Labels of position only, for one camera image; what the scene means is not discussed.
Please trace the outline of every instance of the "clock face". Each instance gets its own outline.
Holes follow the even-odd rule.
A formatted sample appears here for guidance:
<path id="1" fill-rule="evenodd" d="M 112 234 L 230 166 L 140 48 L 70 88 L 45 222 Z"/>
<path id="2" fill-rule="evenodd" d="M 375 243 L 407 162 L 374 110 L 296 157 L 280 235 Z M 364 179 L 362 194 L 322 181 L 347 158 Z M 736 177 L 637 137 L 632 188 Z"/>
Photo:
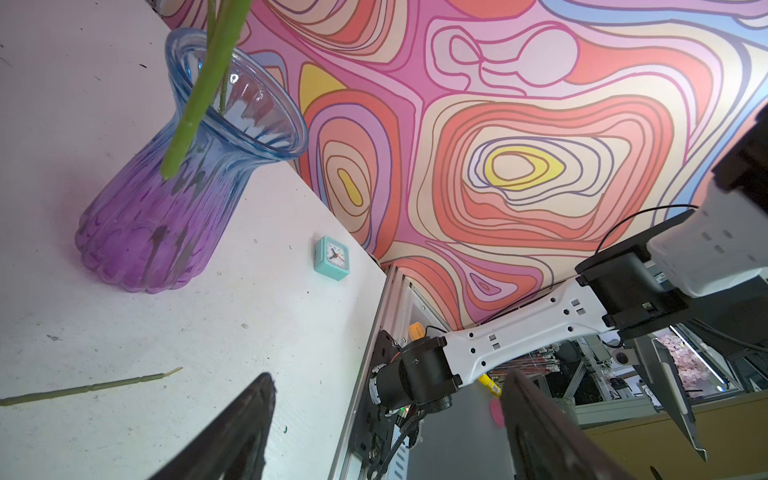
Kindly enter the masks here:
<path id="1" fill-rule="evenodd" d="M 328 263 L 346 270 L 346 257 L 344 256 L 344 250 L 341 247 L 337 247 L 333 243 L 328 243 L 328 247 L 326 249 L 326 260 L 328 260 Z"/>

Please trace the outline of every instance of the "light strip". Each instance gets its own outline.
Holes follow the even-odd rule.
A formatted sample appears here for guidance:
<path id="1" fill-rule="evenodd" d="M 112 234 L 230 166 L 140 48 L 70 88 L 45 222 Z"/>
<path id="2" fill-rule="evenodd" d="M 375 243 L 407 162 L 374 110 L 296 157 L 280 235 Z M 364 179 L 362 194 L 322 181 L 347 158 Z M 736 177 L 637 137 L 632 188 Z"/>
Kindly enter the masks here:
<path id="1" fill-rule="evenodd" d="M 707 367 L 707 369 L 709 369 L 709 371 L 710 371 L 710 372 L 712 372 L 712 375 L 716 376 L 716 377 L 717 377 L 717 379 L 718 379 L 718 380 L 720 380 L 720 383 L 722 383 L 723 385 L 726 385 L 726 383 L 725 383 L 725 380 L 721 379 L 721 378 L 720 378 L 720 376 L 719 376 L 719 375 L 717 375 L 717 373 L 716 373 L 716 372 L 714 371 L 714 369 L 713 369 L 713 368 L 710 366 L 710 364 L 709 364 L 709 363 L 707 363 L 707 361 L 706 361 L 706 360 L 705 360 L 705 359 L 704 359 L 704 358 L 703 358 L 703 357 L 702 357 L 702 356 L 701 356 L 701 355 L 700 355 L 700 354 L 699 354 L 699 353 L 698 353 L 698 352 L 695 350 L 695 348 L 693 348 L 693 347 L 691 346 L 691 344 L 690 344 L 690 343 L 688 343 L 688 340 L 686 340 L 686 339 L 685 339 L 685 337 L 684 337 L 684 336 L 682 336 L 682 335 L 680 334 L 680 332 L 678 332 L 678 331 L 677 331 L 677 329 L 676 329 L 675 327 L 673 327 L 672 325 L 670 325 L 670 329 L 671 329 L 673 332 L 675 332 L 675 335 L 679 336 L 679 337 L 680 337 L 680 339 L 681 339 L 681 340 L 683 340 L 683 343 L 685 343 L 685 346 L 686 346 L 686 347 L 688 347 L 688 348 L 690 349 L 690 351 L 691 351 L 691 352 L 693 352 L 693 353 L 694 353 L 694 355 L 695 355 L 695 356 L 697 356 L 697 357 L 699 358 L 699 360 L 701 360 L 701 362 L 704 364 L 704 366 L 706 366 L 706 367 Z"/>

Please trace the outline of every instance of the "patterned backdrop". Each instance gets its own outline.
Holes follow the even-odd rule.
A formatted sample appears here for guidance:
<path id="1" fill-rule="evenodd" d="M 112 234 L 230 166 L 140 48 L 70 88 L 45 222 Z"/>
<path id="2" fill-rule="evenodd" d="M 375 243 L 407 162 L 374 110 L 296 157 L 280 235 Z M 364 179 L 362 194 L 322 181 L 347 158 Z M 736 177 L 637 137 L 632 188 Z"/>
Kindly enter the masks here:
<path id="1" fill-rule="evenodd" d="M 456 329 L 700 201 L 768 97 L 768 0 L 255 0 L 240 48 L 305 115 L 301 177 Z"/>

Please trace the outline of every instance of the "gray surface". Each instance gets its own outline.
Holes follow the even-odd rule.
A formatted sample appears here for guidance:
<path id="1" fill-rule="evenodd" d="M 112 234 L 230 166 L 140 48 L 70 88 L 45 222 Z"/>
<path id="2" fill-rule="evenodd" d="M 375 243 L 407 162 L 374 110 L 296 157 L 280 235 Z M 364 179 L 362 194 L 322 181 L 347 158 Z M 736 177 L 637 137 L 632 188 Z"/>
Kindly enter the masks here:
<path id="1" fill-rule="evenodd" d="M 474 383 L 454 394 L 450 409 L 428 415 L 411 450 L 408 480 L 514 478 L 507 431 L 494 423 L 491 399 Z"/>

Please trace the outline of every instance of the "teal clock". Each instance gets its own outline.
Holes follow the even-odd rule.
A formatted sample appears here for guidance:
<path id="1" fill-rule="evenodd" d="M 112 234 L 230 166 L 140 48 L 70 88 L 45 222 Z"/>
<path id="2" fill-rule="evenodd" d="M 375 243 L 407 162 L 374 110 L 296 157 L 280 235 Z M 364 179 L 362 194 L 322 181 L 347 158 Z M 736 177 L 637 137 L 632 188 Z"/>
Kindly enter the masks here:
<path id="1" fill-rule="evenodd" d="M 315 271 L 341 280 L 349 275 L 349 249 L 331 237 L 323 237 L 315 243 Z"/>

